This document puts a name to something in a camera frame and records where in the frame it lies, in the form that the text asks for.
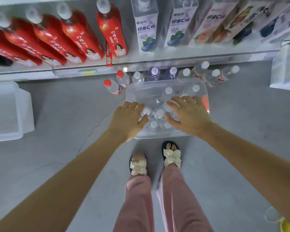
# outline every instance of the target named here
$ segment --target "styrofoam box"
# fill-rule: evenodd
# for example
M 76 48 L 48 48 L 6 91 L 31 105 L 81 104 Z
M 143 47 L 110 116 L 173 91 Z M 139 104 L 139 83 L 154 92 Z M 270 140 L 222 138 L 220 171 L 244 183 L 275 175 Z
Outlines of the styrofoam box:
M 143 82 L 140 84 L 132 84 L 128 87 L 126 93 L 126 101 L 129 102 L 138 102 L 140 104 L 144 103 L 145 106 L 152 108 L 153 110 L 157 107 L 160 107 L 165 102 L 162 99 L 162 93 L 167 87 L 171 87 L 175 91 L 176 96 L 181 96 L 183 90 L 192 85 L 199 85 L 199 91 L 191 94 L 191 96 L 202 97 L 202 100 L 209 111 L 208 104 L 208 93 L 206 84 L 199 78 L 188 78 L 188 79 L 173 79 L 173 80 L 162 80 L 162 81 L 150 81 Z M 166 109 L 165 113 L 169 115 L 174 115 L 172 112 L 168 112 Z M 186 136 L 188 134 L 175 129 L 172 127 L 169 130 L 163 130 L 161 122 L 164 119 L 155 119 L 158 122 L 158 128 L 156 130 L 150 129 L 147 125 L 140 131 L 135 138 L 136 139 L 150 139 L 150 138 L 166 138 L 166 137 L 177 137 L 177 136 Z
M 34 130 L 31 95 L 15 82 L 0 82 L 0 141 Z

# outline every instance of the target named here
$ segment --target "red juice bottle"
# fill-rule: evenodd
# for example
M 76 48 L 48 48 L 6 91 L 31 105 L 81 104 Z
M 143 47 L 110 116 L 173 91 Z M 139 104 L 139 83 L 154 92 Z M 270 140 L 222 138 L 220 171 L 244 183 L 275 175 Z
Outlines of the red juice bottle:
M 0 26 L 9 42 L 27 50 L 51 66 L 65 65 L 67 60 L 52 47 L 42 42 L 34 33 L 31 23 L 10 17 L 0 11 Z
M 126 41 L 122 33 L 120 12 L 116 6 L 108 0 L 97 0 L 98 14 L 97 21 L 112 55 L 122 57 L 128 54 Z
M 53 15 L 41 14 L 30 6 L 26 11 L 27 18 L 33 23 L 36 36 L 53 47 L 71 63 L 86 61 L 85 54 L 62 31 L 60 20 Z
M 97 36 L 89 26 L 85 15 L 78 10 L 71 10 L 65 3 L 57 4 L 57 12 L 61 17 L 63 32 L 86 54 L 90 60 L 104 57 L 104 49 Z
M 11 42 L 9 42 L 5 38 L 4 33 L 1 30 L 0 30 L 0 55 L 27 67 L 40 66 L 42 64 L 42 60 L 32 56 L 26 50 L 18 46 L 15 46 Z

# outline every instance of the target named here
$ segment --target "blueberry juice carton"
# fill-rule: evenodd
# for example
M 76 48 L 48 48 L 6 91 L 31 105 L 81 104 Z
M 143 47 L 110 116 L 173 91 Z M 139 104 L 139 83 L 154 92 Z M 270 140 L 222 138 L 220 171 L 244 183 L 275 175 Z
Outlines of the blueberry juice carton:
M 205 43 L 239 1 L 204 0 L 199 7 L 194 28 L 191 28 L 194 34 L 189 45 Z
M 262 14 L 274 0 L 241 0 L 211 36 L 210 42 L 229 43 L 233 38 Z
M 156 48 L 158 6 L 156 0 L 131 0 L 138 36 L 140 55 L 151 54 Z
M 162 27 L 163 47 L 177 47 L 188 29 L 199 5 L 198 0 L 167 0 L 164 26 Z

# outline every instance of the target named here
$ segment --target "right hand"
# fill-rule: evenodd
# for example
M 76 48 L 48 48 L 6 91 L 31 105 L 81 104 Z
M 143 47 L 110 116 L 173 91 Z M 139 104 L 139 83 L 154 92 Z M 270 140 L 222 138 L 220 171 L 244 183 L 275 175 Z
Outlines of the right hand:
M 175 96 L 172 97 L 172 100 L 177 102 L 179 106 L 171 101 L 167 101 L 167 105 L 176 112 L 180 121 L 174 120 L 169 115 L 165 115 L 165 118 L 176 129 L 200 137 L 211 126 L 212 120 L 201 97 Z

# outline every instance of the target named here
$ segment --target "pink pants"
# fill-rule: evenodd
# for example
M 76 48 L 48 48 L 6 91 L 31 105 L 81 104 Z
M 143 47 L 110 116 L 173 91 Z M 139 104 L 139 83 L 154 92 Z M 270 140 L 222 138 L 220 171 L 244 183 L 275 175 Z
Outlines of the pink pants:
M 177 166 L 163 170 L 157 196 L 166 232 L 214 232 Z M 154 213 L 148 176 L 132 177 L 113 232 L 153 232 Z

